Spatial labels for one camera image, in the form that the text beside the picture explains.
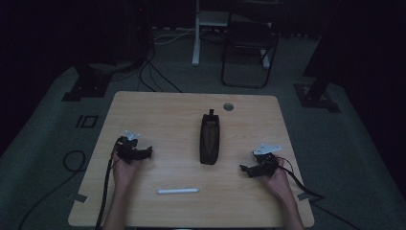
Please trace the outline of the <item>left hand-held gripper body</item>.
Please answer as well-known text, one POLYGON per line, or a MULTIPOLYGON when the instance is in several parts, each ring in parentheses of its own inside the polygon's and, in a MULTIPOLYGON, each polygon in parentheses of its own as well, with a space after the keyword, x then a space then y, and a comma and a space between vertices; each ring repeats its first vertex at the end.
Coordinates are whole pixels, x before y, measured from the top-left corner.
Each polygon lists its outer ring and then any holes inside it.
POLYGON ((144 158, 143 153, 137 150, 138 137, 138 133, 126 130, 124 136, 119 137, 115 143, 117 155, 127 164, 130 164, 133 160, 142 160, 144 158))

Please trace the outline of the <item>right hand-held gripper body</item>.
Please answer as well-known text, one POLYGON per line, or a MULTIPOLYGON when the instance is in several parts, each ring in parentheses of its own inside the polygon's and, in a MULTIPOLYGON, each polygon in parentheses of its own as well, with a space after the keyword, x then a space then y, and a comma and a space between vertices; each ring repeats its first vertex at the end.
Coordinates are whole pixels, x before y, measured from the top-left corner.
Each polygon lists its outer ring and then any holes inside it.
POLYGON ((258 149, 253 151, 257 165, 254 168, 254 176, 266 175, 271 177, 279 166, 277 157, 274 152, 282 147, 278 145, 261 144, 258 149))

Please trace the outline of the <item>person's left hand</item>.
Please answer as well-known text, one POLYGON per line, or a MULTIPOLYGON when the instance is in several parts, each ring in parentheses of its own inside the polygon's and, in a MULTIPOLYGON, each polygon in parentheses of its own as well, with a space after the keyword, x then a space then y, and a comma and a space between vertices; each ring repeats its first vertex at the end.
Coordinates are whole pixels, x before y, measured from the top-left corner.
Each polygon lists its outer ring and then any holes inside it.
POLYGON ((141 161, 131 161, 129 164, 127 164, 118 156, 117 153, 113 154, 113 159, 115 190, 121 192, 127 191, 136 175, 136 172, 138 171, 141 161))

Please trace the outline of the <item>person's right hand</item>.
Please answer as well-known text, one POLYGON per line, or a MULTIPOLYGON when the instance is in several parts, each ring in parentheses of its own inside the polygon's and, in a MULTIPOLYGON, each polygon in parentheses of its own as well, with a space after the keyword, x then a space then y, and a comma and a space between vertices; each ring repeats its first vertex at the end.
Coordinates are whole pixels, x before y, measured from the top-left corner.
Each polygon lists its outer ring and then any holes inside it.
POLYGON ((284 160, 277 158, 278 167, 272 176, 264 176, 262 181, 269 191, 275 195, 280 201, 287 202, 293 200, 292 190, 289 185, 286 171, 284 170, 284 160))

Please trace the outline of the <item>black pencil case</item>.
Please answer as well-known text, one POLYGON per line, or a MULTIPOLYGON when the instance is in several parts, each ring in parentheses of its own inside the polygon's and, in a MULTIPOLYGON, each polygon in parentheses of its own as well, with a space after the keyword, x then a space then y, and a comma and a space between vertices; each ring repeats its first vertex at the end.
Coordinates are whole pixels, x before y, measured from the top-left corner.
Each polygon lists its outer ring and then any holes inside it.
POLYGON ((199 157, 200 163, 214 165, 219 155, 220 125, 219 117, 210 109, 204 114, 200 128, 199 157))

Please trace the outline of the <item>white pen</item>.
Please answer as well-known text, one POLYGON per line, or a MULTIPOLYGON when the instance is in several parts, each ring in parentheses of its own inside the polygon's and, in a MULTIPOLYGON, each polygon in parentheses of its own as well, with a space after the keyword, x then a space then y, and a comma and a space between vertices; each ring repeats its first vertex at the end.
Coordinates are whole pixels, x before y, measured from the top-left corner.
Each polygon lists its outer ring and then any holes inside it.
POLYGON ((172 195, 172 194, 192 194, 198 193, 198 188, 181 188, 181 189, 159 189, 156 190, 157 195, 172 195))

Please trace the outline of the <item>black stand base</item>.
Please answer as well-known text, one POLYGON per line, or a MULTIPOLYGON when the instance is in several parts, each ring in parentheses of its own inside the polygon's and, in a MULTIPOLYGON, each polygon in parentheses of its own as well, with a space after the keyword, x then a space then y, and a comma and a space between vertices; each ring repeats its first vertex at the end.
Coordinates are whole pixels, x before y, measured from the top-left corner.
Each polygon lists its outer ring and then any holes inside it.
POLYGON ((312 84, 294 83, 294 89, 302 107, 324 108, 330 113, 340 113, 339 105, 327 92, 329 81, 316 78, 312 84))
POLYGON ((112 79, 110 74, 98 74, 89 64, 74 66, 78 78, 71 90, 64 94, 63 102, 79 102, 82 98, 103 98, 112 79))

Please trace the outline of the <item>black folding chair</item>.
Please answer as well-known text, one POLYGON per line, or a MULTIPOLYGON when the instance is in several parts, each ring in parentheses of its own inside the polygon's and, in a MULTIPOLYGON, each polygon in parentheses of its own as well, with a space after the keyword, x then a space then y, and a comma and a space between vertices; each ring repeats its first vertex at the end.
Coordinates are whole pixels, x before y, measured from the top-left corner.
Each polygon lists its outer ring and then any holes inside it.
POLYGON ((221 55, 224 85, 262 88, 270 80, 285 15, 276 12, 230 12, 221 55))

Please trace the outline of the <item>white desk leg frame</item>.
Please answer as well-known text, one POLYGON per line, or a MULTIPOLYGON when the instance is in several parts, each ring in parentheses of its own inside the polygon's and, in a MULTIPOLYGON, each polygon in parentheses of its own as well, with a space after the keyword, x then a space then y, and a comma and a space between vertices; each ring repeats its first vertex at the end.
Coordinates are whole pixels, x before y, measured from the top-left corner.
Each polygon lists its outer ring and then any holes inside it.
POLYGON ((222 11, 202 11, 200 0, 195 1, 194 14, 194 44, 192 52, 192 66, 197 67, 200 63, 200 35, 201 26, 226 27, 228 13, 222 11))

